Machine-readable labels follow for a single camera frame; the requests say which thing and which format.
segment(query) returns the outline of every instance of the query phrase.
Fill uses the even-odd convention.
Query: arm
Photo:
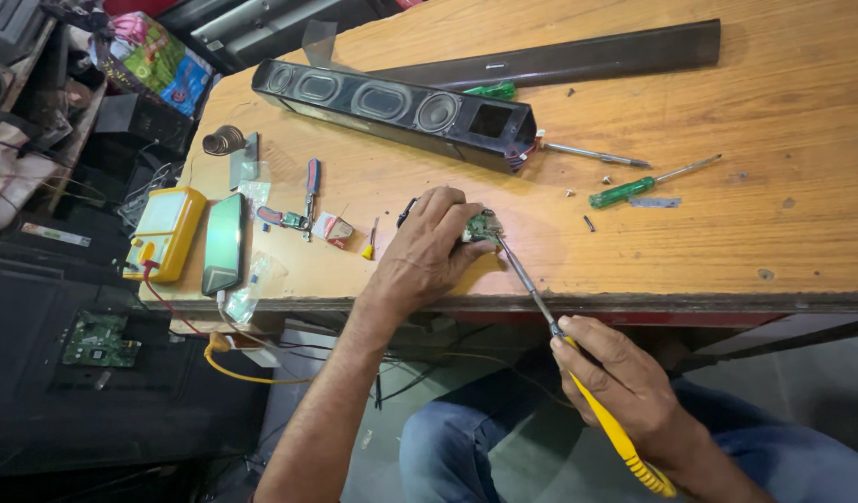
[[[650,355],[598,319],[564,316],[559,327],[602,363],[598,367],[560,339],[551,340],[562,389],[587,424],[600,425],[569,372],[619,421],[640,457],[687,496],[709,503],[774,503],[681,407]]]
[[[323,369],[280,437],[256,490],[256,503],[335,503],[342,494],[370,386],[395,328],[457,285],[494,244],[456,246],[483,206],[463,192],[430,189],[382,256],[357,297]]]

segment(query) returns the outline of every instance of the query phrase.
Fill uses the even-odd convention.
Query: hand
[[[361,298],[398,322],[438,300],[477,258],[495,250],[491,241],[456,245],[468,219],[482,210],[482,204],[468,203],[462,190],[427,190],[410,209]]]
[[[551,340],[562,390],[587,424],[600,422],[569,372],[621,424],[640,457],[657,468],[680,470],[695,452],[713,445],[708,430],[678,403],[659,364],[624,334],[581,316],[563,316],[558,325],[602,363],[600,368],[569,344]]]

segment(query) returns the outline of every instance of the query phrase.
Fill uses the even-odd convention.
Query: small cardboard box
[[[317,221],[311,227],[313,234],[340,250],[345,248],[348,237],[354,230],[345,220],[331,215],[326,211],[320,214],[320,217],[317,218]]]

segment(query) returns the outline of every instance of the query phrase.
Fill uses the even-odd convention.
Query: colorful bag
[[[48,14],[92,32],[91,61],[118,88],[163,101],[185,116],[196,111],[214,70],[144,13],[104,21],[90,0],[44,0]]]

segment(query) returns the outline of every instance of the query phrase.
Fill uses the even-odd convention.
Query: multimeter
[[[122,277],[143,281],[143,261],[153,260],[159,264],[159,269],[150,271],[150,281],[159,283],[180,278],[206,201],[198,190],[189,187],[150,192],[131,239]]]

